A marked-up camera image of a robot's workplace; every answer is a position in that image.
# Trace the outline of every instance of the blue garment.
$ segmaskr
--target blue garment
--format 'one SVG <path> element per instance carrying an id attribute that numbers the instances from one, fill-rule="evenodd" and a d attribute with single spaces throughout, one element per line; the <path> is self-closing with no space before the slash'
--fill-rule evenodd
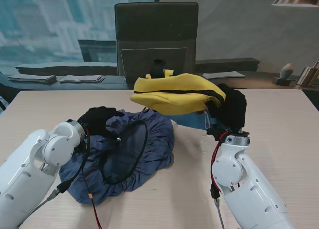
<path id="1" fill-rule="evenodd" d="M 83 171 L 85 179 L 89 185 L 90 191 L 96 205 L 102 203 L 109 196 L 117 196 L 123 191 L 133 191 L 141 186 L 148 178 L 150 178 L 156 170 L 170 166 L 174 161 L 172 153 L 174 148 L 174 132 L 171 121 L 153 110 L 144 110 L 138 113 L 125 112 L 123 117 L 113 117 L 106 122 L 107 130 L 115 135 L 119 135 L 127 125 L 142 121 L 147 128 L 147 139 L 144 150 L 139 158 L 132 174 L 124 181 L 115 185 L 103 183 L 102 174 L 99 170 L 98 160 L 103 153 L 112 151 L 116 148 L 116 142 L 101 136 L 91 136 L 91 154 Z M 144 135 L 139 135 L 138 131 L 133 133 L 130 146 L 134 148 L 132 142 L 138 144 L 144 140 Z M 61 181 L 70 179 L 79 169 L 82 162 L 82 155 L 73 154 L 72 158 L 61 167 L 59 175 Z M 110 174 L 108 170 L 114 167 L 107 161 L 104 165 L 103 172 Z M 80 203 L 90 204 L 88 190 L 85 185 L 82 173 L 75 179 L 68 192 Z"/>
<path id="2" fill-rule="evenodd" d="M 190 128 L 207 130 L 217 126 L 220 129 L 229 129 L 222 125 L 218 119 L 212 118 L 207 111 L 197 111 L 183 115 L 166 116 L 179 125 Z"/>

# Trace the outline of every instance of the yellow cloth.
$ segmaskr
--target yellow cloth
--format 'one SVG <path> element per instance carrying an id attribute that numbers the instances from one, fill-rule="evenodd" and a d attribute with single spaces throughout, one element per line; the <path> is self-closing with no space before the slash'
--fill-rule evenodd
<path id="1" fill-rule="evenodd" d="M 134 84 L 131 101 L 156 110 L 163 115 L 184 115 L 206 110 L 206 101 L 217 107 L 225 101 L 225 93 L 209 80 L 189 73 L 173 76 L 164 71 L 165 78 L 139 77 Z"/>

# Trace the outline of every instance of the office chair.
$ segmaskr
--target office chair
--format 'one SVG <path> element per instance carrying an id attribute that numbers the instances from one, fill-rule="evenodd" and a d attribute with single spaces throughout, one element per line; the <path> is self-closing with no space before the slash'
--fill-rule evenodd
<path id="1" fill-rule="evenodd" d="M 198 26 L 195 2 L 145 2 L 115 5 L 118 75 L 131 80 L 154 60 L 194 72 Z"/>

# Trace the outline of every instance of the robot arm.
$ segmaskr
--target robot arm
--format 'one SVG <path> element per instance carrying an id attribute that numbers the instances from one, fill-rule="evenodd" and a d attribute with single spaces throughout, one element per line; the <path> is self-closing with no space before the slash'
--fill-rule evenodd
<path id="1" fill-rule="evenodd" d="M 249 143 L 247 136 L 230 134 L 221 144 L 212 166 L 218 188 L 242 229 L 294 229 L 284 202 L 246 154 Z"/>
<path id="2" fill-rule="evenodd" d="M 52 132 L 33 132 L 10 155 L 0 167 L 0 229 L 18 228 L 33 212 L 84 136 L 82 126 L 69 120 Z"/>

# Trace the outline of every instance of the connector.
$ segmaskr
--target connector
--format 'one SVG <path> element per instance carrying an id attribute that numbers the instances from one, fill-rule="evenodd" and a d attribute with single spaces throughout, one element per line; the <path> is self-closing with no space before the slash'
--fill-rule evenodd
<path id="1" fill-rule="evenodd" d="M 213 183 L 211 184 L 210 193 L 211 193 L 211 197 L 215 200 L 217 200 L 217 198 L 220 197 L 219 190 Z"/>
<path id="2" fill-rule="evenodd" d="M 72 179 L 69 179 L 69 180 L 66 180 L 62 183 L 60 183 L 56 189 L 59 191 L 59 193 L 64 193 L 66 190 L 69 189 L 69 187 L 71 186 L 73 180 Z"/>
<path id="3" fill-rule="evenodd" d="M 53 192 L 50 194 L 50 196 L 47 198 L 47 201 L 51 201 L 54 199 L 56 196 L 58 196 L 60 191 L 58 189 L 54 189 Z"/>

